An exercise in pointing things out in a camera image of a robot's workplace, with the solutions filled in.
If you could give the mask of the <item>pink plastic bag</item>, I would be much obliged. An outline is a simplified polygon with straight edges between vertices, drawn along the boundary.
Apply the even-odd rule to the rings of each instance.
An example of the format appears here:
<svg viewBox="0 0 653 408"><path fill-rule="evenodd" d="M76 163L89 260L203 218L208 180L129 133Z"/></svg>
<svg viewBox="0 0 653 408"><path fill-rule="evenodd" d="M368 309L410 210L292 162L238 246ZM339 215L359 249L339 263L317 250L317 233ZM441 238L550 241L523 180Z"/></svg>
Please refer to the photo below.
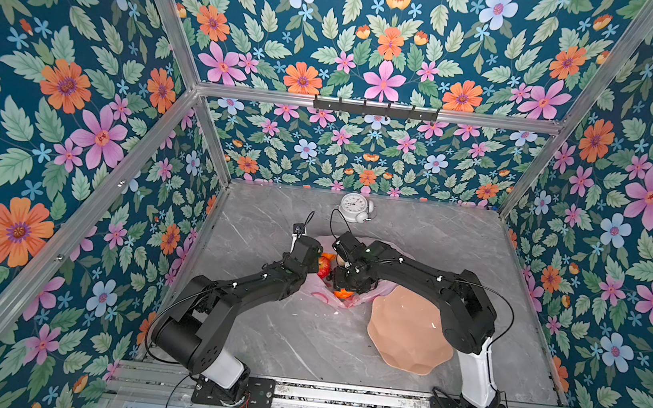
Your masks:
<svg viewBox="0 0 653 408"><path fill-rule="evenodd" d="M344 265L344 260L334 249L333 235L317 235L316 240L322 245L322 256L318 259L318 273L308 274L305 283L298 290L300 294L314 297L334 309L352 309L365 303L372 303L379 297L389 295L397 288L394 282L381 280L369 292L358 293L346 289L335 289L334 277L337 268Z"/></svg>

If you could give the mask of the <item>pink flower-shaped bowl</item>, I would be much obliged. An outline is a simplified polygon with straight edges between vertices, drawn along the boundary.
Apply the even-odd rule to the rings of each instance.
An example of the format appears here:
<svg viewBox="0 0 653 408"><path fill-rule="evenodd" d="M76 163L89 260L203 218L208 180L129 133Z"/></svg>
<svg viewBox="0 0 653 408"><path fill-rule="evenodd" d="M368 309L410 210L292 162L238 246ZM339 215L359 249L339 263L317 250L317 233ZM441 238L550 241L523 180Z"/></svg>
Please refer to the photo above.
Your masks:
<svg viewBox="0 0 653 408"><path fill-rule="evenodd" d="M449 362L454 354L440 318L436 305L397 286L390 294L373 301L367 330L388 366L427 376Z"/></svg>

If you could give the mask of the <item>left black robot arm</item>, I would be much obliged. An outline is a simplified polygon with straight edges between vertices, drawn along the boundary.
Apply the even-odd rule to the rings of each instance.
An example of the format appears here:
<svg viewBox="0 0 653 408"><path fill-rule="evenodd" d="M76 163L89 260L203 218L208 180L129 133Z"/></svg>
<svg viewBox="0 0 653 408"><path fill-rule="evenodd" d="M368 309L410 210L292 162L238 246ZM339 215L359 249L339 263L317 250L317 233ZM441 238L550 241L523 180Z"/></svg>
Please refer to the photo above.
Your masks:
<svg viewBox="0 0 653 408"><path fill-rule="evenodd" d="M194 277L169 310L159 314L148 338L193 376L239 397L250 370L225 349L234 323L249 310L299 291L307 276L318 271L322 248L316 239L301 235L292 250L257 273L231 281Z"/></svg>

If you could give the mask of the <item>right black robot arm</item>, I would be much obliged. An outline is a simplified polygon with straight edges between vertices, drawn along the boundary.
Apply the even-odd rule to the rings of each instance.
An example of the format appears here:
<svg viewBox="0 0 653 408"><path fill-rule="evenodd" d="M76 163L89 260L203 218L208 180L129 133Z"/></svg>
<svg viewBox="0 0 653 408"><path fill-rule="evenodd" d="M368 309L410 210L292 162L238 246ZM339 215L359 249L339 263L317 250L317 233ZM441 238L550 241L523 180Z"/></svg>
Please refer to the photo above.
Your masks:
<svg viewBox="0 0 653 408"><path fill-rule="evenodd" d="M339 290L369 292L380 281L409 289L439 310L444 338L458 352L461 401L470 408L499 403L491 366L497 312L474 272L441 271L402 254L380 240L364 244L345 233L333 241L342 265L334 283Z"/></svg>

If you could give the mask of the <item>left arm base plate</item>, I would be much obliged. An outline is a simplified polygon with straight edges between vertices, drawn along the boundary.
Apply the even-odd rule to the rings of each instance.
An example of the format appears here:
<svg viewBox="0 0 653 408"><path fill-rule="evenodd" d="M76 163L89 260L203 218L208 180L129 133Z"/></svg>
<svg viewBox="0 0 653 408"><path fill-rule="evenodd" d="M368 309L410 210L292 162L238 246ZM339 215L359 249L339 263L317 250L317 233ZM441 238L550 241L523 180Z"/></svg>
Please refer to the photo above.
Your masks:
<svg viewBox="0 0 653 408"><path fill-rule="evenodd" d="M271 408L275 387L277 383L274 379L244 376L231 388L223 389L202 376L195 385L190 401L227 408Z"/></svg>

